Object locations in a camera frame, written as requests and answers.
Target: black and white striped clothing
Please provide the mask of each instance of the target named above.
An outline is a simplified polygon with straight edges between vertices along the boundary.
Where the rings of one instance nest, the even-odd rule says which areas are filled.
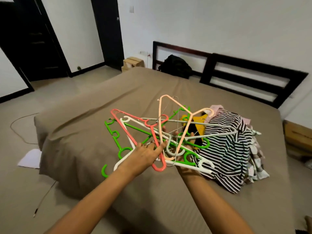
[[[252,131],[248,129],[242,118],[223,110],[210,120],[209,123],[229,125],[237,129],[237,132],[226,136],[209,137],[210,146],[206,149],[198,149],[196,152],[212,161],[213,169],[209,164],[203,163],[203,167],[212,170],[212,174],[201,173],[211,179],[219,181],[229,192],[240,191],[244,175],[247,173],[249,146],[252,141]],[[207,126],[205,134],[231,132],[230,128]]]

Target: person's left hand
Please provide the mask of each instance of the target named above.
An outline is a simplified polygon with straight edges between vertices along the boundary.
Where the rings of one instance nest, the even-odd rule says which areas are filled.
[[[154,163],[158,155],[166,148],[167,143],[168,141],[166,140],[155,150],[154,143],[150,143],[147,147],[138,143],[129,157],[119,165],[118,170],[134,179]]]

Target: forearm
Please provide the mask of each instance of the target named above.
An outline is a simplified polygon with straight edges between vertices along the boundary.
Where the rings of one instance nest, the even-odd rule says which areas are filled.
[[[91,233],[123,188],[132,180],[118,169],[62,217],[48,234]]]
[[[190,169],[177,169],[212,233],[253,233],[242,217],[209,186],[205,178]]]

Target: brown bed sheet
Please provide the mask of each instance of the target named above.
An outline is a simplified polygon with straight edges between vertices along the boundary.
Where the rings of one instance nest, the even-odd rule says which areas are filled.
[[[111,117],[110,110],[116,108],[139,117],[156,118],[157,99],[163,94],[178,96],[179,102],[191,106],[191,111],[221,104],[226,110],[252,120],[254,129],[262,133],[258,142],[266,157],[265,170],[271,176],[242,187],[238,194],[227,192],[213,181],[207,182],[255,233],[294,233],[279,111],[250,98],[155,70],[135,67],[91,92],[38,114],[35,126],[42,150],[40,174],[57,180],[67,195],[84,197],[104,180],[103,165],[107,164],[106,173],[110,174],[119,160],[118,148],[104,125]],[[171,115],[176,109],[176,105],[170,104],[165,113]],[[130,146],[117,123],[111,129],[120,132],[118,140],[122,146]],[[131,133],[138,140],[144,138],[142,133]],[[174,167],[161,173],[147,169],[123,190],[113,208],[143,232],[210,233]]]

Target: black baseboard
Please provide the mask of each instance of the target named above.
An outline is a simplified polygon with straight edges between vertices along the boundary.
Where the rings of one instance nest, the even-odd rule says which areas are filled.
[[[74,77],[74,76],[76,76],[76,75],[80,75],[80,74],[86,73],[86,72],[88,72],[88,71],[90,71],[90,70],[94,70],[94,69],[96,69],[96,68],[99,68],[99,67],[105,66],[105,65],[106,65],[105,62],[102,62],[102,63],[96,64],[96,65],[93,65],[93,66],[84,68],[84,69],[82,69],[82,70],[75,71],[75,72],[71,73],[71,74],[69,75],[69,77],[72,78],[72,77]]]
[[[0,97],[0,103],[9,101],[9,100],[17,98],[19,96],[23,96],[23,95],[28,94],[28,93],[33,92],[33,91],[34,91],[33,88],[27,88],[27,89],[23,89],[23,90],[17,91],[17,92],[15,92],[13,94],[5,95],[3,97]]]

